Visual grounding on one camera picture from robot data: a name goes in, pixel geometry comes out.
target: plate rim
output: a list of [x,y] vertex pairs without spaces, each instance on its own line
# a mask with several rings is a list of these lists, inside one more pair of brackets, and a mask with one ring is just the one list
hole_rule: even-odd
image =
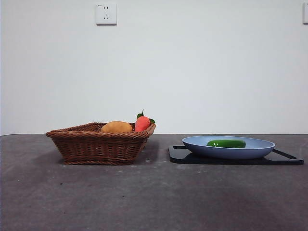
[[197,145],[197,144],[193,144],[193,143],[189,143],[189,142],[185,142],[184,139],[186,138],[193,138],[193,137],[209,137],[209,136],[220,136],[220,135],[206,135],[206,136],[189,136],[189,137],[185,137],[182,139],[182,142],[185,144],[190,144],[190,145],[194,145],[194,146],[198,146],[198,147],[206,147],[206,148],[214,148],[214,149],[235,149],[235,150],[261,150],[261,149],[268,149],[268,148],[274,148],[276,146],[275,143],[271,142],[271,141],[267,141],[267,140],[262,140],[262,139],[257,139],[257,138],[250,138],[250,137],[244,137],[244,136],[220,136],[220,137],[235,137],[235,138],[246,138],[246,139],[251,139],[251,140],[258,140],[258,141],[266,141],[271,143],[272,145],[270,147],[265,147],[265,148],[224,148],[224,147],[213,147],[213,146],[206,146],[206,145]]

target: yellow mango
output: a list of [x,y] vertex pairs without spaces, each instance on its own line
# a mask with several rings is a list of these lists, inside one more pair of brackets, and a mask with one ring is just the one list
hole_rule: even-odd
[[131,131],[133,131],[132,126],[122,121],[112,121],[101,128],[101,132],[122,133]]

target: plate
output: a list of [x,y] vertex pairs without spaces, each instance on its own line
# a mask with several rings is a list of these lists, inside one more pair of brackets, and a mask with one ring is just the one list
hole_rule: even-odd
[[[246,142],[246,147],[222,148],[207,146],[207,143],[212,140],[243,140]],[[182,142],[193,154],[232,160],[262,158],[275,147],[275,144],[270,141],[240,136],[191,136],[184,138]]]

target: cucumber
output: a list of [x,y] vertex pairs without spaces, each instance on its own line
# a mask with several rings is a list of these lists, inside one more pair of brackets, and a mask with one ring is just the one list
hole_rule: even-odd
[[220,148],[244,148],[246,142],[243,140],[212,140],[207,143],[207,146]]

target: strawberry leaf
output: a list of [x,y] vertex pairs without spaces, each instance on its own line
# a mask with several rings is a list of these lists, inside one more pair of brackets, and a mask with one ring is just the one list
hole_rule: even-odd
[[139,113],[139,114],[137,115],[137,119],[138,119],[140,116],[144,116],[144,114],[143,114],[143,110],[142,110],[142,112],[141,112],[141,113]]

